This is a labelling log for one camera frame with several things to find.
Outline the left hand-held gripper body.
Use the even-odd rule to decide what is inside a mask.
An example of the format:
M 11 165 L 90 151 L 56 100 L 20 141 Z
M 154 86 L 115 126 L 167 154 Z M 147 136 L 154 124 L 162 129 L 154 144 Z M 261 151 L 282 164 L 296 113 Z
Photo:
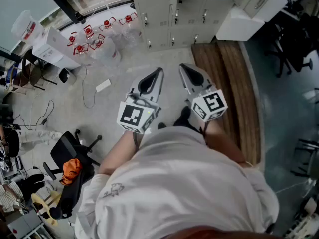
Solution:
M 123 129 L 145 134 L 161 110 L 158 103 L 134 93 L 127 93 L 120 102 L 117 124 Z

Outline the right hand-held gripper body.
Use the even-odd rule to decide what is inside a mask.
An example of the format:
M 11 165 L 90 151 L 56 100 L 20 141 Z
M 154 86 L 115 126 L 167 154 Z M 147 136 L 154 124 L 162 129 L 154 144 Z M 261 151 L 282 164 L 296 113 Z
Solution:
M 188 91 L 187 103 L 195 115 L 203 122 L 214 120 L 227 110 L 227 102 L 221 89 L 214 84 L 207 86 L 185 86 Z

